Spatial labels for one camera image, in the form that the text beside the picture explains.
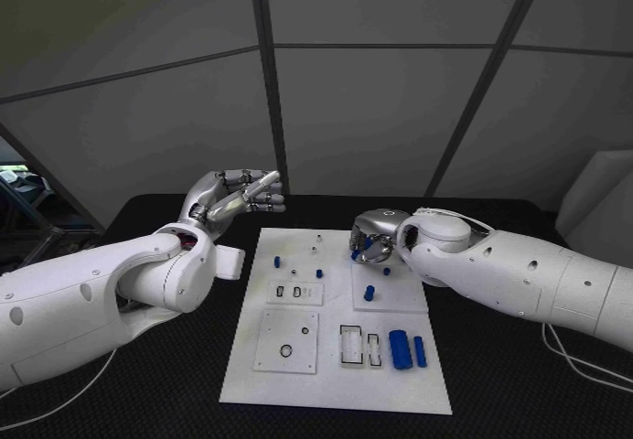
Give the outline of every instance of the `wall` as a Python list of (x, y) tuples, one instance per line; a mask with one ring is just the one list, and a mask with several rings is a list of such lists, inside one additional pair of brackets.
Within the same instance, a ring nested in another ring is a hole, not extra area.
[(105, 227), (231, 167), (555, 210), (633, 147), (626, 0), (49, 3), (0, 6), (0, 128)]

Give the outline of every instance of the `white cable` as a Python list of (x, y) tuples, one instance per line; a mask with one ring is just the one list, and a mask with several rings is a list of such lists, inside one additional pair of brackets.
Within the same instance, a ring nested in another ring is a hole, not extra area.
[(16, 389), (11, 389), (11, 390), (7, 391), (6, 393), (3, 393), (3, 394), (0, 395), (0, 400), (1, 400), (6, 396), (9, 396), (16, 390), (17, 390), (17, 388), (16, 388)]
[(480, 220), (467, 217), (466, 215), (461, 215), (458, 212), (453, 212), (451, 210), (444, 210), (444, 209), (434, 209), (434, 208), (418, 208), (415, 210), (414, 215), (419, 215), (425, 212), (437, 212), (437, 213), (443, 213), (444, 215), (450, 215), (451, 217), (458, 217), (463, 218), (464, 220), (471, 221), (474, 224), (479, 224), (487, 231), (494, 231), (494, 229), (484, 224)]
[[(548, 325), (548, 328), (549, 328), (549, 331), (551, 331), (551, 335), (554, 336), (554, 338), (555, 338), (555, 340), (556, 340), (556, 344), (558, 344), (558, 347), (561, 348), (561, 351), (562, 351), (562, 352), (556, 351), (556, 350), (551, 347), (551, 345), (549, 345), (549, 343), (548, 343), (548, 339), (546, 339), (546, 336), (545, 336), (545, 325)], [(593, 363), (590, 363), (590, 362), (587, 362), (587, 361), (584, 361), (584, 360), (581, 360), (581, 359), (577, 359), (577, 358), (571, 357), (571, 356), (567, 354), (567, 350), (564, 349), (564, 343), (561, 342), (561, 340), (559, 340), (559, 338), (558, 338), (556, 331), (555, 331), (555, 329), (554, 329), (554, 327), (552, 327), (552, 325), (551, 325), (549, 323), (546, 323), (546, 324), (543, 323), (543, 325), (542, 325), (542, 337), (543, 337), (543, 342), (545, 342), (548, 348), (549, 348), (554, 352), (556, 352), (556, 354), (559, 354), (559, 355), (564, 357), (564, 359), (567, 360), (567, 363), (568, 363), (571, 369), (577, 372), (577, 374), (578, 374), (581, 377), (584, 377), (587, 380), (591, 380), (591, 381), (594, 381), (594, 382), (598, 382), (600, 384), (604, 384), (606, 386), (614, 387), (616, 389), (620, 389), (621, 391), (627, 391), (629, 393), (633, 393), (633, 389), (630, 389), (630, 388), (627, 388), (627, 387), (624, 387), (624, 386), (618, 386), (617, 384), (613, 384), (613, 383), (608, 382), (608, 381), (600, 380), (598, 378), (591, 377), (590, 375), (587, 375), (584, 372), (581, 372), (581, 371), (578, 370), (578, 368), (577, 368), (577, 366), (574, 365), (574, 362), (572, 362), (572, 361), (577, 361), (580, 364), (584, 364), (585, 366), (588, 366), (588, 367), (591, 367), (591, 368), (600, 370), (601, 372), (608, 373), (613, 377), (618, 378), (620, 380), (624, 380), (624, 381), (633, 383), (633, 380), (631, 380), (630, 378), (624, 377), (623, 375), (618, 375), (616, 372), (613, 372), (613, 371), (610, 371), (610, 370), (606, 370), (606, 369), (600, 368), (598, 366), (595, 366), (595, 364), (593, 364)]]
[(59, 412), (82, 396), (84, 392), (89, 389), (89, 387), (92, 386), (95, 381), (99, 379), (99, 376), (101, 376), (102, 372), (105, 371), (105, 369), (109, 366), (109, 363), (112, 361), (112, 357), (114, 356), (115, 356), (115, 350), (112, 351), (112, 354), (109, 354), (109, 358), (105, 361), (105, 364), (102, 365), (99, 373), (97, 374), (97, 376), (92, 379), (92, 381), (88, 382), (88, 384), (85, 385), (85, 387), (82, 388), (79, 393), (56, 409), (53, 409), (47, 413), (45, 413), (40, 416), (37, 416), (37, 418), (29, 419), (27, 421), (22, 421), (20, 423), (13, 423), (11, 425), (6, 425), (4, 427), (0, 427), (0, 432), (4, 432), (6, 430), (10, 430), (11, 428), (22, 427), (23, 425), (27, 425), (29, 423), (33, 423), (35, 421), (40, 421), (43, 418), (49, 417), (53, 413)]

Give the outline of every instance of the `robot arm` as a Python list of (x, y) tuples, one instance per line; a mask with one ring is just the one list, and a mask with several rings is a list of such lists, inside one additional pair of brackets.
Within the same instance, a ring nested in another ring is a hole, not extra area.
[(633, 270), (506, 231), (481, 239), (463, 219), (432, 209), (399, 220), (402, 213), (379, 209), (356, 218), (357, 262), (372, 262), (378, 250), (389, 249), (427, 284), (633, 351)]
[[(285, 210), (284, 198), (272, 193), (278, 177), (277, 171), (206, 174), (177, 222), (150, 236), (3, 275), (0, 391), (78, 368), (192, 312), (215, 277), (239, 279), (244, 251), (213, 241), (239, 213)], [(115, 294), (130, 300), (121, 309)]]

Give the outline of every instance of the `black table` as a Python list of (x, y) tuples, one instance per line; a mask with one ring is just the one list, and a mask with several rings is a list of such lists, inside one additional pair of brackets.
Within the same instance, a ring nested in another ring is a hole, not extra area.
[[(183, 196), (147, 195), (121, 210), (112, 243), (177, 218)], [(219, 404), (241, 302), (261, 227), (349, 230), (379, 207), (457, 210), (492, 227), (564, 245), (538, 207), (520, 200), (295, 196), (284, 214), (239, 216), (218, 243), (246, 251), (241, 280), (216, 280), (199, 309), (153, 328), (118, 350), (81, 399), (16, 437), (631, 437), (633, 395), (582, 379), (548, 352), (541, 326), (427, 287), (430, 318), (453, 416)], [(572, 354), (633, 375), (630, 354), (561, 330)], [(104, 359), (14, 392), (1, 424), (50, 410), (85, 386)]]

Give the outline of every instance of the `blue block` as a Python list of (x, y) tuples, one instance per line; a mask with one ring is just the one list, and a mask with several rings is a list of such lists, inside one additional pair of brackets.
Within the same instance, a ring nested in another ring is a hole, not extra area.
[(368, 285), (366, 286), (366, 290), (365, 290), (365, 300), (368, 302), (370, 302), (373, 300), (373, 292), (376, 291), (376, 288), (373, 287), (373, 285)]
[(389, 333), (389, 346), (392, 348), (394, 367), (398, 370), (411, 369), (409, 341), (407, 340), (407, 332), (402, 329), (396, 329)]
[(412, 343), (415, 345), (415, 358), (418, 359), (418, 367), (425, 368), (425, 354), (424, 354), (422, 338), (414, 337)]

